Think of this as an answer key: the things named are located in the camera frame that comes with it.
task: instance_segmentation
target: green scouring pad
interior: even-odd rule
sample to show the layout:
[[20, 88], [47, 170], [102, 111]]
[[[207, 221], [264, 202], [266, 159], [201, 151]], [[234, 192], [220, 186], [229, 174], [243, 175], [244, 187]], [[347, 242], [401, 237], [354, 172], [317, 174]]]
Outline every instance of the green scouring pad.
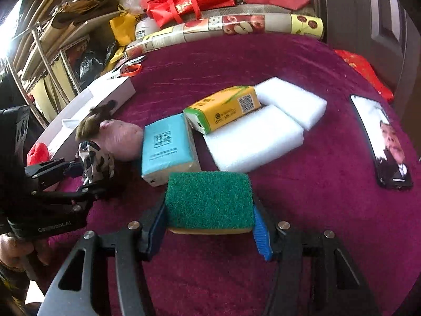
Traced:
[[239, 234], [253, 229], [250, 179], [234, 172], [172, 173], [166, 193], [168, 227], [180, 234]]

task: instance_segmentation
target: person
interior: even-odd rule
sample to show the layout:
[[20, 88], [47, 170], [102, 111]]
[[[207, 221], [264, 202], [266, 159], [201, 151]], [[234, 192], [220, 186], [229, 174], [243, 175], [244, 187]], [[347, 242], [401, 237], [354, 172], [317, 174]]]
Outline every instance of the person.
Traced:
[[[48, 240], [36, 240], [28, 242], [13, 238], [7, 234], [0, 235], [0, 285], [2, 285], [1, 298], [9, 298], [10, 303], [15, 303], [18, 308], [23, 309], [28, 315], [36, 315], [38, 313], [40, 303], [30, 303], [25, 305], [26, 295], [29, 288], [29, 279], [22, 267], [20, 257], [37, 251], [39, 260], [48, 265], [51, 259], [51, 249], [48, 246]], [[0, 306], [0, 314], [8, 315], [6, 303], [2, 301]]]
[[380, 121], [380, 130], [384, 140], [384, 157], [377, 157], [377, 169], [380, 180], [385, 184], [396, 184], [410, 181], [408, 168], [405, 165], [405, 153], [402, 150], [395, 129], [388, 123]]

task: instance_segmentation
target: blue tissue package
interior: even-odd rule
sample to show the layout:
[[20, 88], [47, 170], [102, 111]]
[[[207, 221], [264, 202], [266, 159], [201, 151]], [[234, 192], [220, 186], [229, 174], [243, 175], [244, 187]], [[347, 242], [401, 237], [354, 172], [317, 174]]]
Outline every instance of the blue tissue package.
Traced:
[[141, 175], [152, 186], [168, 183], [171, 172], [199, 172], [192, 129], [183, 113], [147, 125]]

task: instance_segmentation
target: phone screen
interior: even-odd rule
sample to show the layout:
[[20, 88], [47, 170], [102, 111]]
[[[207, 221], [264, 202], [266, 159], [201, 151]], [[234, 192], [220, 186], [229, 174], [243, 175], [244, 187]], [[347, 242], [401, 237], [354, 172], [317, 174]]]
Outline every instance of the phone screen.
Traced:
[[367, 133], [379, 183], [398, 189], [411, 187], [405, 153], [380, 103], [356, 95], [351, 95], [351, 102]]

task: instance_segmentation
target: human hand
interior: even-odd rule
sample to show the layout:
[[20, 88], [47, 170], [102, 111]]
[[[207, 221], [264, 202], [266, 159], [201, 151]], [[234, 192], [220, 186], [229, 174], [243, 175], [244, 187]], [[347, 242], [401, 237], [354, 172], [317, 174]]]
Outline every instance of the human hand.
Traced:
[[51, 249], [47, 239], [34, 242], [12, 238], [6, 234], [0, 235], [0, 261], [12, 269], [23, 269], [20, 257], [37, 251], [38, 259], [48, 265], [51, 259]]

